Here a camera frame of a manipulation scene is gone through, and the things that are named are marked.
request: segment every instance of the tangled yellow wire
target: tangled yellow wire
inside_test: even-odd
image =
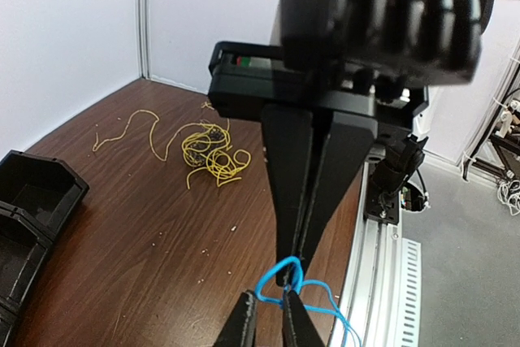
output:
[[[205,102],[202,105],[202,108],[213,110],[213,107],[211,107],[208,102]],[[236,180],[241,180],[241,176],[237,175],[246,169],[251,163],[251,154],[247,150],[236,150],[233,156],[228,154],[229,150],[232,148],[231,134],[229,133],[229,119],[227,120],[227,128],[225,129],[217,124],[210,124],[203,120],[199,123],[190,123],[181,126],[167,143],[164,157],[161,157],[154,147],[154,131],[160,118],[153,111],[145,109],[134,111],[132,115],[130,115],[120,136],[99,141],[99,134],[96,132],[96,142],[92,147],[92,151],[97,152],[106,143],[123,139],[127,134],[133,117],[140,113],[152,115],[155,118],[148,134],[148,142],[154,156],[162,162],[167,161],[170,146],[180,132],[192,126],[202,128],[202,132],[195,132],[190,136],[187,136],[181,144],[184,161],[193,168],[193,170],[186,176],[186,185],[188,186],[188,189],[191,189],[189,179],[195,172],[208,171],[217,179],[217,187],[221,187]],[[238,159],[240,154],[245,155],[245,161],[242,162]]]

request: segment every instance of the white wire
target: white wire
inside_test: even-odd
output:
[[[517,187],[514,189],[514,193],[511,193],[511,188],[514,186]],[[502,181],[498,186],[496,196],[502,205],[507,205],[511,215],[520,215],[520,180]]]

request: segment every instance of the vent grille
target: vent grille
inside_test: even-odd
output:
[[[421,245],[403,239],[401,294],[395,346],[417,347],[421,322]]]

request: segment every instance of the white corner wall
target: white corner wall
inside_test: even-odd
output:
[[[0,0],[0,158],[139,77],[136,0]]]
[[[278,0],[149,0],[153,80],[206,93],[219,41],[268,44]]]

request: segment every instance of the white wall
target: white wall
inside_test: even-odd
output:
[[[135,0],[0,0],[0,157],[138,76]]]
[[[520,0],[496,0],[483,35],[483,53],[474,81],[467,86],[443,88],[427,150],[459,163],[471,141],[485,126],[486,113],[495,109],[492,98],[498,94],[501,79],[519,42]]]
[[[268,44],[278,0],[149,0],[152,79],[205,93],[218,41]]]

